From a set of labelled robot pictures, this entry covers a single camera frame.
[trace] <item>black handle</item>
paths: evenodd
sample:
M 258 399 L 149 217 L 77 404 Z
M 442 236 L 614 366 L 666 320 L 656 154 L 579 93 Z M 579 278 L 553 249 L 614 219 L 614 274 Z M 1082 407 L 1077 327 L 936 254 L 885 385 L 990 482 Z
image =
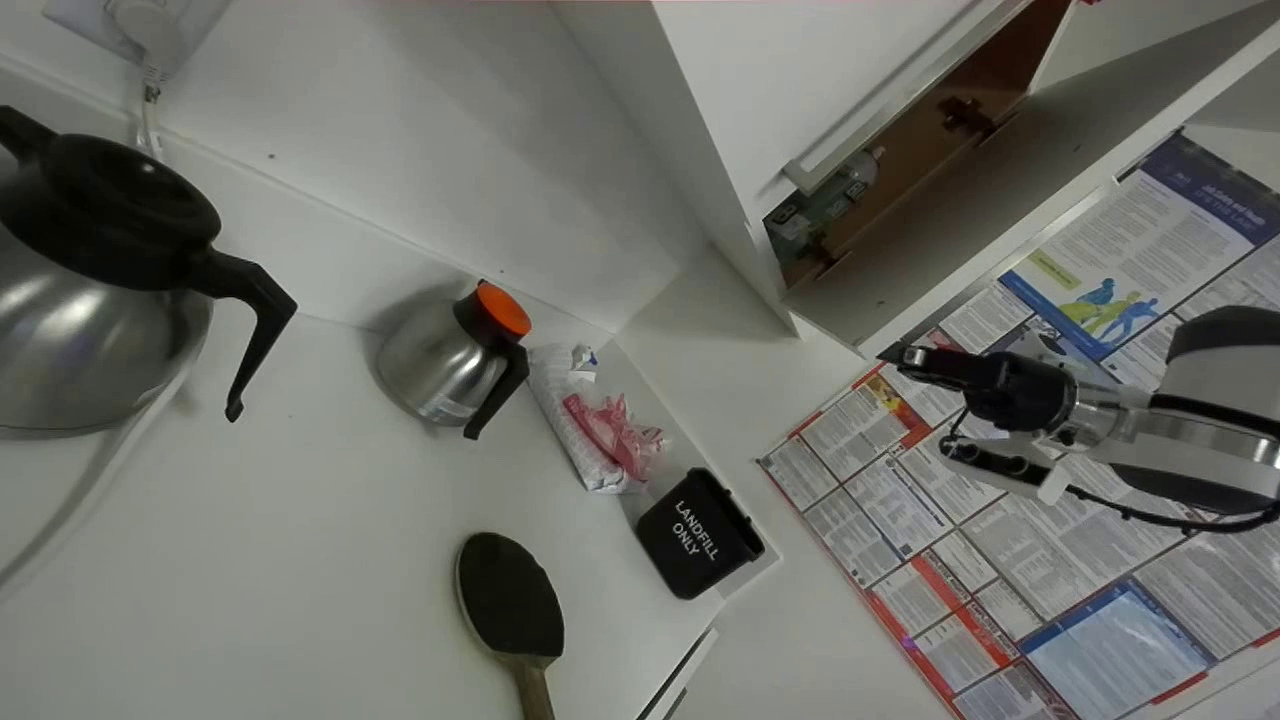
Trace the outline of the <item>black handle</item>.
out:
M 494 341 L 498 358 L 507 361 L 506 378 L 494 385 L 475 417 L 470 420 L 466 437 L 475 439 L 486 426 L 518 398 L 518 389 L 527 382 L 527 351 L 518 341 Z
M 227 420 L 243 414 L 243 389 L 258 370 L 268 361 L 272 344 L 290 327 L 295 302 L 259 267 L 224 254 L 206 254 L 187 265 L 187 284 L 206 298 L 232 298 L 258 313 L 253 341 L 243 349 L 240 371 L 227 393 Z
M 0 110 L 0 146 L 19 159 L 34 165 L 58 142 L 52 127 L 36 126 L 17 110 Z

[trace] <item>white countertop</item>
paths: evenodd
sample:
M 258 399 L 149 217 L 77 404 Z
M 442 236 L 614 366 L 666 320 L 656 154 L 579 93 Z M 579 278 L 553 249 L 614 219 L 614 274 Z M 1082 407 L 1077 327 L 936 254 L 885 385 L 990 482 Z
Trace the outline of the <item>white countertop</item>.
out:
M 243 315 L 219 315 L 187 393 L 0 592 L 6 720 L 522 715 L 451 596 L 480 529 L 527 546 L 559 588 L 565 720 L 632 720 L 726 608 L 668 596 L 622 502 L 575 485 L 527 393 L 480 446 L 434 439 L 380 398 L 356 331 L 295 320 L 227 427 L 240 331 Z M 98 446 L 0 446 L 0 561 Z

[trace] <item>white cabinet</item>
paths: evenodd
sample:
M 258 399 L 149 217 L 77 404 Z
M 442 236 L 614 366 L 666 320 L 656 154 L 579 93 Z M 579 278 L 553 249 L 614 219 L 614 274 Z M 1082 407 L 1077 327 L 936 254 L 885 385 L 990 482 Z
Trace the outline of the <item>white cabinet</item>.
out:
M 1275 6 L 1257 6 L 559 10 L 749 284 L 781 315 L 802 313 L 856 344 L 1259 38 Z M 875 158 L 881 198 L 859 198 L 804 254 L 784 249 L 775 212 L 815 204 L 859 158 Z M 960 184 L 958 204 L 979 184 L 960 236 L 942 226 L 890 231 L 930 219 L 936 184 Z

